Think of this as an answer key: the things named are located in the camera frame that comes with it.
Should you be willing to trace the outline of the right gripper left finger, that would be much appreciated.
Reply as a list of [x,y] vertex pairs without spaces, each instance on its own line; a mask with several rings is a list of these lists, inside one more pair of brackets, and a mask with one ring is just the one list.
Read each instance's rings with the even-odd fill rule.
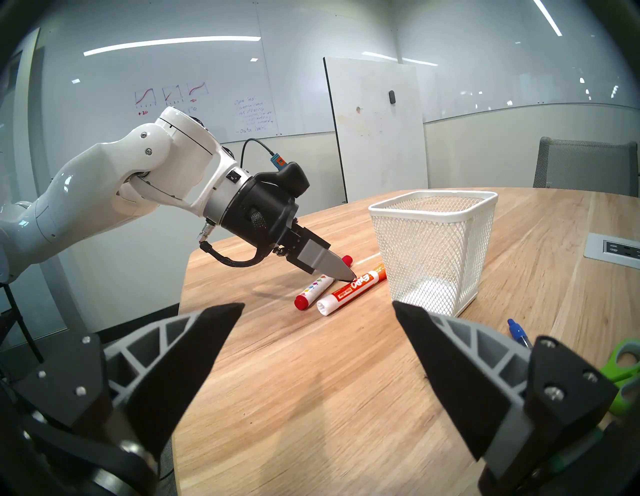
[[60,449],[158,458],[213,369],[244,303],[148,324],[104,346],[84,335],[15,385],[25,425]]

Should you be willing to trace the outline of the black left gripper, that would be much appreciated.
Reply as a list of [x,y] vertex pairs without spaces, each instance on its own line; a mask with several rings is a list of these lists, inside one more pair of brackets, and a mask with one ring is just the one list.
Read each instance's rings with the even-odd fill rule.
[[309,274],[318,272],[334,280],[353,281],[356,274],[330,243],[293,223],[300,196],[299,173],[258,173],[243,185],[221,219],[221,226],[256,248],[283,245],[291,228],[297,237],[287,261]]

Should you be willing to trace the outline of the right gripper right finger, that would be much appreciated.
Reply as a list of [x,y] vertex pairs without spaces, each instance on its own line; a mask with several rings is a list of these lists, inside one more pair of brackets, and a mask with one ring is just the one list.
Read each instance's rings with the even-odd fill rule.
[[393,301],[395,316],[475,460],[481,495],[598,494],[617,390],[553,337],[532,349],[485,325]]

